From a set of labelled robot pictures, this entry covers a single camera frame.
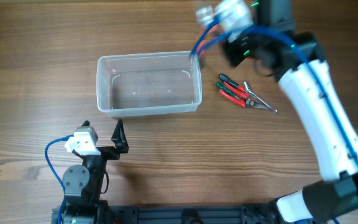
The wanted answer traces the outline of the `clear plastic container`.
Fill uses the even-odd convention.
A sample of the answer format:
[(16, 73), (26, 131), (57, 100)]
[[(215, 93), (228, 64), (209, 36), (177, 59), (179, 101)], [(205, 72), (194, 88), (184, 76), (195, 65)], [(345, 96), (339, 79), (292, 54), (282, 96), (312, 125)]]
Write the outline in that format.
[(111, 118), (194, 112), (203, 97), (198, 57), (189, 51), (103, 56), (96, 96)]

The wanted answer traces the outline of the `black red handled screwdriver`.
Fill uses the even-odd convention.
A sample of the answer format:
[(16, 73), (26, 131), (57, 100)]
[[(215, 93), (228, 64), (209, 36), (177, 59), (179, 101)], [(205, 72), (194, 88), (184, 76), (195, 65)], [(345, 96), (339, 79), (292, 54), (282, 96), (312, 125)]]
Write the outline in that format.
[(227, 76), (226, 74), (223, 74), (223, 73), (220, 73), (219, 74), (219, 79), (222, 81), (222, 82), (226, 82), (228, 83), (230, 86), (240, 90), (240, 91), (245, 91), (245, 89), (240, 86), (240, 84), (238, 84), (237, 82), (235, 82), (234, 80), (232, 80), (229, 76)]

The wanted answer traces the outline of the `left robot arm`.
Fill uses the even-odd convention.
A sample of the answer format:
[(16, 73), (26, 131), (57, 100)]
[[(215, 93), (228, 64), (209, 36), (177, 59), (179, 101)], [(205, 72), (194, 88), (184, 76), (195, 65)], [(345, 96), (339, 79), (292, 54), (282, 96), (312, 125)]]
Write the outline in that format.
[[(53, 140), (45, 148), (45, 158), (63, 189), (63, 200), (52, 210), (51, 223), (119, 223), (118, 216), (101, 199), (109, 187), (107, 161), (119, 160), (128, 153), (129, 146), (124, 125), (118, 120), (111, 141), (112, 146), (97, 146), (98, 135), (86, 120), (69, 136)], [(70, 166), (59, 177), (48, 158), (48, 149), (57, 142), (64, 142), (68, 152), (82, 160), (80, 165)]]

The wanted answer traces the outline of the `orange black needle-nose pliers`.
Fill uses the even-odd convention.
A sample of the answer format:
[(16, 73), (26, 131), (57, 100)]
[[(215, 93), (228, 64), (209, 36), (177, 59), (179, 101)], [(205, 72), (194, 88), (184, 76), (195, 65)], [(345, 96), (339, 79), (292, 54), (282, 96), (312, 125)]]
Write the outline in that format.
[(212, 27), (208, 33), (205, 35), (204, 39), (200, 42), (200, 44), (196, 48), (196, 52), (198, 53), (198, 60), (200, 64), (200, 68), (204, 68), (206, 66), (206, 47), (209, 42), (214, 40), (221, 33), (220, 25), (215, 25)]

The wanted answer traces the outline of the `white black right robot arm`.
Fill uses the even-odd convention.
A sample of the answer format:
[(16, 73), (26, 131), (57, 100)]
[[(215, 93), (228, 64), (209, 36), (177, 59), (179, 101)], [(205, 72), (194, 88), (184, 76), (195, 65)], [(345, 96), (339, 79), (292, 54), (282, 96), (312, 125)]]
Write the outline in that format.
[(215, 23), (232, 66), (251, 57), (275, 77), (294, 106), (315, 151), (321, 180), (274, 200), (270, 223), (326, 223), (358, 209), (358, 135), (334, 89), (322, 48), (297, 33), (290, 1), (222, 1)]

